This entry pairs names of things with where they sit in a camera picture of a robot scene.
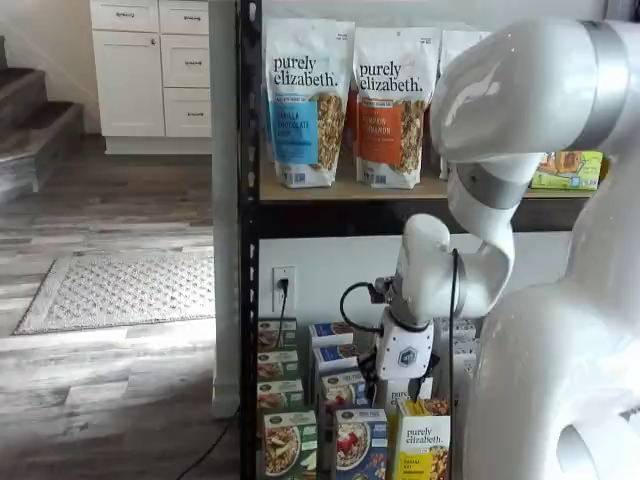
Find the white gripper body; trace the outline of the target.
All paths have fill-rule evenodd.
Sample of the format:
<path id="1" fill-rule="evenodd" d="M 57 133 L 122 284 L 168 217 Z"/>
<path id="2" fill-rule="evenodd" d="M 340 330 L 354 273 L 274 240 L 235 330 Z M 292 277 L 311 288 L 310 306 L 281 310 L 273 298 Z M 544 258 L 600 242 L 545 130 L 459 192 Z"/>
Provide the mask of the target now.
<path id="1" fill-rule="evenodd" d="M 419 331 L 398 323 L 390 310 L 382 314 L 382 335 L 376 337 L 376 374 L 383 381 L 419 378 L 431 359 L 434 324 Z"/>

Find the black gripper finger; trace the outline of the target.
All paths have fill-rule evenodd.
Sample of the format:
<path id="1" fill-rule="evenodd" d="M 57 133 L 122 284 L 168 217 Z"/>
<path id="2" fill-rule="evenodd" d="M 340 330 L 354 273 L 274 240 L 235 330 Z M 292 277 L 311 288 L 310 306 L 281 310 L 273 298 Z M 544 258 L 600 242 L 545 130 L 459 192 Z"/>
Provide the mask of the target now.
<path id="1" fill-rule="evenodd" d="M 362 354 L 358 357 L 358 368 L 366 384 L 368 399 L 375 399 L 379 386 L 379 375 L 376 370 L 377 350 Z"/>
<path id="2" fill-rule="evenodd" d="M 412 401 L 418 399 L 430 399 L 433 389 L 433 373 L 440 363 L 440 356 L 431 354 L 429 364 L 425 372 L 417 378 L 413 378 L 408 384 L 408 394 Z"/>

